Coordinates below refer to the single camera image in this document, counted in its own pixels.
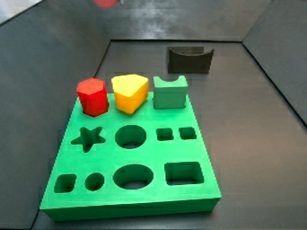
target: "toy block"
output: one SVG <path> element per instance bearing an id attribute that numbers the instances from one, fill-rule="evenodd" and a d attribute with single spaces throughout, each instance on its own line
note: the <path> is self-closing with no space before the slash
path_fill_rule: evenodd
<path id="1" fill-rule="evenodd" d="M 202 47 L 168 47 L 168 73 L 208 74 L 213 53 Z"/>
<path id="2" fill-rule="evenodd" d="M 148 97 L 148 79 L 141 75 L 118 75 L 112 78 L 117 110 L 132 114 Z"/>
<path id="3" fill-rule="evenodd" d="M 181 109 L 185 106 L 186 81 L 182 75 L 173 82 L 153 76 L 153 107 L 156 110 Z"/>
<path id="4" fill-rule="evenodd" d="M 148 93 L 133 116 L 110 106 L 96 118 L 75 98 L 41 200 L 51 220 L 212 211 L 220 197 L 188 95 L 180 110 L 154 110 Z"/>
<path id="5" fill-rule="evenodd" d="M 81 102 L 82 112 L 90 117 L 108 111 L 109 103 L 105 84 L 100 79 L 89 78 L 77 84 L 75 93 Z"/>
<path id="6" fill-rule="evenodd" d="M 102 8 L 109 8 L 118 3 L 118 0 L 93 0 L 96 5 Z"/>

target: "yellow pentagonal block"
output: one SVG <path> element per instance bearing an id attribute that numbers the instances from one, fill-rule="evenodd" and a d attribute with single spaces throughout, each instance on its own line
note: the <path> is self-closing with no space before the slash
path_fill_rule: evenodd
<path id="1" fill-rule="evenodd" d="M 141 75 L 117 75 L 112 78 L 116 108 L 132 114 L 148 97 L 148 79 Z"/>

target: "gray floor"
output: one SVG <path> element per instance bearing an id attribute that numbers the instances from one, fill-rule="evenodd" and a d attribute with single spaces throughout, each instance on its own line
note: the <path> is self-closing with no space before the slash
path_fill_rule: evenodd
<path id="1" fill-rule="evenodd" d="M 307 129 L 238 43 L 113 42 L 98 71 L 106 80 L 166 74 L 166 46 L 214 49 L 208 75 L 185 75 L 222 198 L 212 213 L 54 223 L 34 229 L 307 228 Z"/>

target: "green foam board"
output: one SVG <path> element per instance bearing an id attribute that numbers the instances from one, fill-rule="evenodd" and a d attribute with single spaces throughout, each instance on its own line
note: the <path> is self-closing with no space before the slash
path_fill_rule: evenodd
<path id="1" fill-rule="evenodd" d="M 109 93 L 96 118 L 75 99 L 41 200 L 51 220 L 212 211 L 221 195 L 189 98 L 154 110 L 152 96 L 126 115 Z"/>

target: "circular hole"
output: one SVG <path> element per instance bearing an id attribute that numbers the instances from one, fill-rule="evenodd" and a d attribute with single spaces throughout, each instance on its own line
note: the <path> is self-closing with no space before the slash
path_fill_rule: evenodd
<path id="1" fill-rule="evenodd" d="M 122 126 L 114 134 L 114 141 L 117 145 L 126 149 L 140 147 L 145 140 L 146 132 L 141 127 L 136 125 Z"/>
<path id="2" fill-rule="evenodd" d="M 129 164 L 114 172 L 112 179 L 120 188 L 138 190 L 152 182 L 153 172 L 144 165 Z"/>
<path id="3" fill-rule="evenodd" d="M 98 190 L 104 183 L 104 177 L 100 173 L 93 173 L 87 176 L 85 180 L 85 187 L 87 190 Z"/>

